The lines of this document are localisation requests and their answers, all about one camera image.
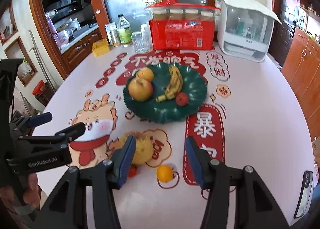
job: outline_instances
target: white bottle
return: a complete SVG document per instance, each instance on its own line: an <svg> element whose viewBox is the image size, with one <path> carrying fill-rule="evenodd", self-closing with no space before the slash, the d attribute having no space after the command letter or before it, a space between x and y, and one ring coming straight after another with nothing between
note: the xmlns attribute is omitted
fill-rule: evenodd
<svg viewBox="0 0 320 229"><path fill-rule="evenodd" d="M119 33L120 41L124 47L127 47L132 44L130 24L124 18L123 14L118 15L118 17L119 22L117 24L117 30Z"/></svg>

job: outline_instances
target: wooden door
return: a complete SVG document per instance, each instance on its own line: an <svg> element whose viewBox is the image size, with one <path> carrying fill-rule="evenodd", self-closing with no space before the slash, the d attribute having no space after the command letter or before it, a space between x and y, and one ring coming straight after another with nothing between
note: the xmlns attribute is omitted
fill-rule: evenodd
<svg viewBox="0 0 320 229"><path fill-rule="evenodd" d="M282 25L275 22L269 51L274 59L283 66L292 44L292 31L298 20L299 5L290 8L288 0L279 0L279 11L276 13Z"/></svg>
<svg viewBox="0 0 320 229"><path fill-rule="evenodd" d="M307 124L311 140L313 141L315 137L318 138L320 136L320 107L311 116L311 118L307 120Z"/></svg>
<svg viewBox="0 0 320 229"><path fill-rule="evenodd" d="M303 55L302 61L300 62L297 72L290 84L298 100L300 100L304 92L307 90L318 67L318 59L308 48L306 48L306 52Z"/></svg>
<svg viewBox="0 0 320 229"><path fill-rule="evenodd" d="M66 64L69 65L70 71L73 71L91 52L92 50L89 48L87 40L83 38L62 54L62 57Z"/></svg>
<svg viewBox="0 0 320 229"><path fill-rule="evenodd" d="M291 83L305 52L306 46L294 38L287 59L281 69L281 73L288 83Z"/></svg>
<svg viewBox="0 0 320 229"><path fill-rule="evenodd" d="M320 106L320 68L313 77L306 92L299 100L304 117L308 120Z"/></svg>

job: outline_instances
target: apple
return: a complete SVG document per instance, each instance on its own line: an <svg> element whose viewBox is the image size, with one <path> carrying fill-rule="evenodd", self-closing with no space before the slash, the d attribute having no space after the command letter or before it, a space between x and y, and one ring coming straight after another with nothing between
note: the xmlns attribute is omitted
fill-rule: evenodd
<svg viewBox="0 0 320 229"><path fill-rule="evenodd" d="M189 101L188 95L186 95L184 92L180 92L178 93L178 95L176 96L176 103L179 106L185 106L187 105Z"/></svg>
<svg viewBox="0 0 320 229"><path fill-rule="evenodd" d="M137 72L137 77L143 78L152 82L153 78L155 77L153 71L148 67L143 67L140 71Z"/></svg>
<svg viewBox="0 0 320 229"><path fill-rule="evenodd" d="M152 84L143 78L136 77L128 86L130 96L136 101L146 101L153 93Z"/></svg>

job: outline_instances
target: red apple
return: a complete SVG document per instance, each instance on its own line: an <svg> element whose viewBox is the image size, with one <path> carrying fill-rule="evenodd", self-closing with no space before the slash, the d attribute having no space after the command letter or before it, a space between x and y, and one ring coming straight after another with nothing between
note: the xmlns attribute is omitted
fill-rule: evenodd
<svg viewBox="0 0 320 229"><path fill-rule="evenodd" d="M130 96L136 101L146 101L153 93L151 82L139 77L132 79L129 83L128 90Z"/></svg>
<svg viewBox="0 0 320 229"><path fill-rule="evenodd" d="M184 92L180 92L178 93L178 95L176 96L176 103L179 106L185 106L187 105L189 101L188 95L186 95Z"/></svg>

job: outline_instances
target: plastic bottle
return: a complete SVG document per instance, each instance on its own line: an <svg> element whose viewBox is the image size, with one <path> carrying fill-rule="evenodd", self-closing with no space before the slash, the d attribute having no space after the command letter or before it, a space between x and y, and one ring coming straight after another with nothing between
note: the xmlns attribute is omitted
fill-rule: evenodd
<svg viewBox="0 0 320 229"><path fill-rule="evenodd" d="M252 38L249 28L252 27L253 19L250 18L248 10L244 9L241 13L236 34L247 38Z"/></svg>
<svg viewBox="0 0 320 229"><path fill-rule="evenodd" d="M117 30L119 33L121 44L124 47L132 44L131 40L131 28L129 22L124 18L123 14L118 15L119 22L117 24Z"/></svg>

